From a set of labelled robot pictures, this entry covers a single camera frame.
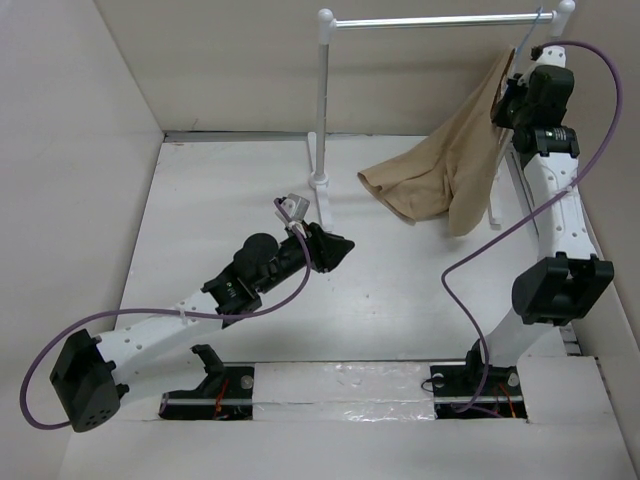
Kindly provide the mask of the blue wire hanger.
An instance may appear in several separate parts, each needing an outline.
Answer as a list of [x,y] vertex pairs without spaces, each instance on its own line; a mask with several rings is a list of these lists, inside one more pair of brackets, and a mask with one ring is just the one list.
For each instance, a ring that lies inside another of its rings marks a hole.
[[508,68],[508,70],[507,70],[507,72],[506,72],[506,74],[504,76],[503,82],[502,82],[501,94],[504,94],[506,92],[508,80],[516,72],[520,56],[524,51],[524,47],[527,45],[531,35],[535,31],[535,29],[536,29],[536,27],[537,27],[537,25],[539,23],[540,17],[541,17],[543,12],[544,12],[544,5],[542,3],[540,3],[538,8],[536,9],[536,18],[533,20],[531,26],[529,27],[529,30],[522,37],[520,43],[517,45],[517,47],[513,51],[513,58],[510,60],[509,68]]

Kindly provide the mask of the beige t shirt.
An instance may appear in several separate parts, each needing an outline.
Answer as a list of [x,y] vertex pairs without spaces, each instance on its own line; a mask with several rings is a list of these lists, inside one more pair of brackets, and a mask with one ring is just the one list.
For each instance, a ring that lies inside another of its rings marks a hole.
[[358,173],[363,187],[407,224],[448,215],[452,236],[469,234],[488,207],[503,130],[491,121],[515,49],[496,58],[458,110],[412,149]]

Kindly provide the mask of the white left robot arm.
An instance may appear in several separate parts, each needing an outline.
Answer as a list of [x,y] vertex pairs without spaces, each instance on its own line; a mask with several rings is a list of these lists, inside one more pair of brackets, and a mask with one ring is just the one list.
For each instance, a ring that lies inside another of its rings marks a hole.
[[190,300],[193,311],[145,309],[145,320],[97,337],[77,322],[66,337],[50,381],[71,428],[82,433],[110,419],[145,387],[145,368],[210,328],[224,329],[267,314],[261,297],[303,272],[329,273],[354,249],[353,241],[317,223],[292,223],[288,237],[250,236],[232,262]]

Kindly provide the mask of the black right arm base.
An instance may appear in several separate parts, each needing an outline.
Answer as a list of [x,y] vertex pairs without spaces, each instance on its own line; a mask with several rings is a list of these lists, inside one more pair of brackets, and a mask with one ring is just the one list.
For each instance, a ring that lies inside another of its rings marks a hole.
[[517,369],[490,366],[485,380],[483,370],[479,341],[463,362],[435,363],[429,367],[421,389],[433,396],[438,420],[527,418]]

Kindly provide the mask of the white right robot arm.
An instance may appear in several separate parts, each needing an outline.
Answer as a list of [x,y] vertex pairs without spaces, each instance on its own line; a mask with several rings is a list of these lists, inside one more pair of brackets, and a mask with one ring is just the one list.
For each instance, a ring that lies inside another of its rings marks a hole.
[[512,285],[512,307],[487,336],[487,352],[462,368],[462,381],[484,393],[498,381],[497,369],[519,358],[554,327],[587,315],[614,277],[611,262],[598,257],[587,233],[578,176],[576,132],[563,125],[574,75],[564,67],[538,65],[507,83],[492,121],[513,131],[513,146],[529,188],[538,233],[536,263]]

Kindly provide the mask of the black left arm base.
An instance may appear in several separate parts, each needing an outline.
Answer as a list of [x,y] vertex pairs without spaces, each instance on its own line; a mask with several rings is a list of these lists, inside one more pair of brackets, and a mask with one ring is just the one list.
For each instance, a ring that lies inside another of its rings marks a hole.
[[164,393],[158,416],[171,421],[248,421],[253,419],[255,365],[225,364],[210,345],[191,348],[205,377],[192,390]]

